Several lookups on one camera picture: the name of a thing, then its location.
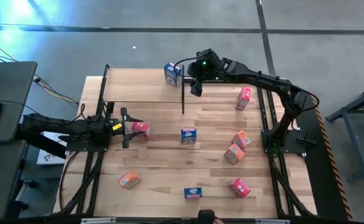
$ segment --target wooden table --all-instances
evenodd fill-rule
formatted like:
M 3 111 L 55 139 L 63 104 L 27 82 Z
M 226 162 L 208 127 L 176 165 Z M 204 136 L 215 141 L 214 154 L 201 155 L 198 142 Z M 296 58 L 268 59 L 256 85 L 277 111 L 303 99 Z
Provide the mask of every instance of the wooden table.
M 81 103 L 86 104 L 86 115 L 95 114 L 100 84 L 101 77 L 86 78 L 81 98 Z M 112 117 L 120 116 L 119 109 L 125 106 L 133 118 L 143 119 L 151 126 L 152 134 L 149 141 L 133 139 L 129 149 L 122 149 L 120 137 L 111 140 L 101 169 L 95 216 L 197 217 L 200 209 L 211 208 L 220 218 L 276 217 L 268 157 L 261 144 L 258 92 L 251 86 L 250 103 L 244 111 L 237 111 L 235 101 L 242 86 L 249 85 L 208 84 L 200 98 L 191 95 L 190 87 L 186 87 L 182 115 L 177 103 L 181 87 L 166 84 L 162 69 L 110 69 L 105 100 L 117 101 Z M 277 95 L 274 104 L 281 118 L 284 108 Z M 182 128 L 197 129 L 195 145 L 181 145 Z M 240 130 L 246 132 L 252 143 L 243 160 L 232 165 L 223 154 Z M 293 154 L 285 157 L 292 189 L 316 213 L 304 160 Z M 79 153 L 65 174 L 64 203 L 81 184 L 85 160 L 86 153 Z M 132 190 L 125 190 L 117 179 L 129 170 L 134 170 L 142 181 Z M 246 198 L 235 198 L 226 187 L 238 177 L 252 190 Z M 186 187 L 202 187 L 203 197 L 184 199 Z M 287 212 L 283 190 L 281 196 Z M 54 211 L 58 210 L 57 200 Z

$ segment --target yellow label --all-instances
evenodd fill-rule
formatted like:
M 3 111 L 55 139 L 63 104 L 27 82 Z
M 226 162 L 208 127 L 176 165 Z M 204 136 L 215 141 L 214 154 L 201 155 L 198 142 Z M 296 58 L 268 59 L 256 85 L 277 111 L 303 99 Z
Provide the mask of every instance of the yellow label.
M 116 126 L 113 126 L 113 131 L 117 130 L 120 127 L 122 127 L 121 123 L 117 124 Z

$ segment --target concrete floor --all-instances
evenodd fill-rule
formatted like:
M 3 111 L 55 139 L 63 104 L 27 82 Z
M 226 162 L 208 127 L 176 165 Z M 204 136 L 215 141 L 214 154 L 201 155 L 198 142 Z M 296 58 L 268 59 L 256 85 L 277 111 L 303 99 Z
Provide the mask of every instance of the concrete floor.
M 364 30 L 364 0 L 262 0 L 268 29 Z M 132 28 L 259 29 L 255 0 L 0 0 L 0 24 Z M 314 92 L 327 116 L 364 90 L 364 35 L 269 34 L 276 74 Z M 0 47 L 35 60 L 37 74 L 80 99 L 85 77 L 111 67 L 161 68 L 211 47 L 219 56 L 268 73 L 261 34 L 166 32 L 28 32 L 0 30 Z M 76 111 L 33 84 L 27 104 L 47 116 Z M 342 121 L 326 123 L 353 218 L 364 222 L 364 180 Z

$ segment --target small box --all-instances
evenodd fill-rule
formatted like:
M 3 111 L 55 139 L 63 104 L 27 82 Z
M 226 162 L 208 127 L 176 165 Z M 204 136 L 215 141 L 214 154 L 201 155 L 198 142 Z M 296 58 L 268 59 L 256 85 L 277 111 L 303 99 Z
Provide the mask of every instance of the small box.
M 122 188 L 132 189 L 136 184 L 140 182 L 140 178 L 133 171 L 127 172 L 125 175 L 118 179 L 118 183 Z
M 140 135 L 138 135 L 138 137 L 143 138 L 143 139 L 150 139 L 150 137 L 151 137 L 150 126 L 145 123 L 134 122 L 132 124 L 132 131 L 134 133 L 144 131 L 144 133 L 141 133 Z
M 226 151 L 225 157 L 232 163 L 236 164 L 245 156 L 243 152 L 236 144 L 232 144 Z
M 200 198 L 202 197 L 201 187 L 184 189 L 184 198 Z
M 236 109 L 243 110 L 248 102 L 250 102 L 251 89 L 248 87 L 243 87 L 238 95 L 236 102 Z
M 229 185 L 229 188 L 237 197 L 242 198 L 246 197 L 251 192 L 251 189 L 240 178 L 233 181 Z
M 182 70 L 176 66 L 174 69 L 174 64 L 169 62 L 164 67 L 165 81 L 172 85 L 173 87 L 179 87 L 182 84 Z
M 244 131 L 239 131 L 231 140 L 231 143 L 235 143 L 242 151 L 245 152 L 245 147 L 251 143 L 250 139 L 246 136 Z
M 195 144 L 195 141 L 197 140 L 197 130 L 182 129 L 180 137 L 182 139 L 182 144 Z

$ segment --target blue box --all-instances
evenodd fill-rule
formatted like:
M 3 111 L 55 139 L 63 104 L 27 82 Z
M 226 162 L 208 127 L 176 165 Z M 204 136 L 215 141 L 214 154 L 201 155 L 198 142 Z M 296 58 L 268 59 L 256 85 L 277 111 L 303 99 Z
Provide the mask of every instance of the blue box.
M 184 189 L 184 198 L 200 198 L 200 197 L 202 197 L 201 187 Z
M 176 66 L 174 69 L 174 64 L 169 62 L 164 67 L 165 81 L 172 85 L 173 87 L 179 87 L 182 84 L 182 70 Z
M 197 140 L 196 129 L 182 129 L 180 135 L 182 144 L 195 144 L 195 141 Z

